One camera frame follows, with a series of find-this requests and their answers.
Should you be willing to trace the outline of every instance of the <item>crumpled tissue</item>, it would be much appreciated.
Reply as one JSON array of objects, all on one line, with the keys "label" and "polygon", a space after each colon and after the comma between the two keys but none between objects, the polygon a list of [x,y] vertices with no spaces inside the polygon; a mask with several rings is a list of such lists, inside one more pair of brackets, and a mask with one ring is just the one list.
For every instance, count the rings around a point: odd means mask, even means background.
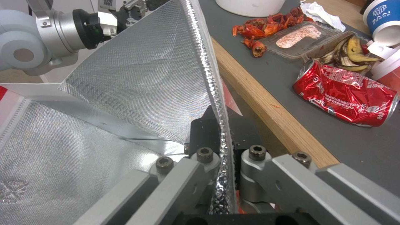
[{"label": "crumpled tissue", "polygon": [[324,8],[318,5],[316,2],[301,2],[300,8],[306,16],[312,18],[314,21],[329,24],[342,32],[346,30],[346,27],[342,24],[338,16],[332,16],[331,14],[327,13]]}]

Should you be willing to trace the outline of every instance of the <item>banana peel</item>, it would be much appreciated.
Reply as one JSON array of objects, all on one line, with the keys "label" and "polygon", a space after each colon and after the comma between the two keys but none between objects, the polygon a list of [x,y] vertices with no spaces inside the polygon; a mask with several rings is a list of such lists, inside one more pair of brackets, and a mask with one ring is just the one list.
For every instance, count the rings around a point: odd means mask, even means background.
[{"label": "banana peel", "polygon": [[364,55],[360,39],[358,39],[355,35],[353,35],[347,44],[347,56],[353,62],[374,62],[378,61],[378,58],[367,57]]},{"label": "banana peel", "polygon": [[347,42],[349,38],[345,38],[343,40],[341,40],[338,45],[336,45],[335,49],[333,50],[333,61],[335,61],[335,63],[340,64],[340,50],[342,49],[342,46]]},{"label": "banana peel", "polygon": [[322,64],[329,64],[333,62],[333,54],[335,53],[335,50],[332,50],[328,53],[326,53],[325,55],[316,58],[315,60],[318,60],[320,63]]},{"label": "banana peel", "polygon": [[362,65],[362,66],[343,66],[343,65],[336,65],[340,69],[348,70],[351,72],[358,72],[364,69],[367,69],[369,65]]},{"label": "banana peel", "polygon": [[337,62],[337,64],[340,64],[343,66],[359,66],[349,59],[349,57],[347,55],[347,45],[348,45],[348,42],[346,42],[346,43],[344,43],[344,45],[342,45],[342,48],[340,50],[340,61]]}]

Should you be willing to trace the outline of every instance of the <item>blue paper cup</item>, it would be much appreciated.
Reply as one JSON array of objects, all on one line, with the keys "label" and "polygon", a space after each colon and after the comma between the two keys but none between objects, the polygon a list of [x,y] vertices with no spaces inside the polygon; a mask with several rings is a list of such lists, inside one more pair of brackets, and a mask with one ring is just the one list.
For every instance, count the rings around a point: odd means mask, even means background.
[{"label": "blue paper cup", "polygon": [[375,0],[364,12],[372,38],[383,46],[400,43],[400,0]]}]

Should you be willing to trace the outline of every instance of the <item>gray table surface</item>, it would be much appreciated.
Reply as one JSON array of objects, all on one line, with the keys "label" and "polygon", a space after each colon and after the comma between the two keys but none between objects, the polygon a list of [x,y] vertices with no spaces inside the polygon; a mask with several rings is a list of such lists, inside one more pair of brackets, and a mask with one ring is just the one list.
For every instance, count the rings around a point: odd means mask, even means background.
[{"label": "gray table surface", "polygon": [[[271,52],[253,58],[241,43],[242,37],[232,36],[232,26],[241,25],[249,17],[229,13],[215,0],[200,0],[210,35],[224,47],[253,77],[270,92],[314,137],[340,162],[347,164],[378,185],[400,196],[400,110],[380,127],[358,127],[312,106],[292,89],[301,59],[286,59]],[[281,12],[288,13],[298,5],[286,0]],[[346,26],[346,30],[368,35]]]}]

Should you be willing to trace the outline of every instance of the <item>red aluminum can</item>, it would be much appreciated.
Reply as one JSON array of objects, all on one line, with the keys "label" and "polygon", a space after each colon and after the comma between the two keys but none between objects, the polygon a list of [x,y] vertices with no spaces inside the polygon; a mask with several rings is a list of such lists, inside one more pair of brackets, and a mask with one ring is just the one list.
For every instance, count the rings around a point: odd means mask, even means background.
[{"label": "red aluminum can", "polygon": [[314,60],[305,63],[293,89],[325,112],[362,127],[382,125],[398,102],[397,92],[389,87]]}]

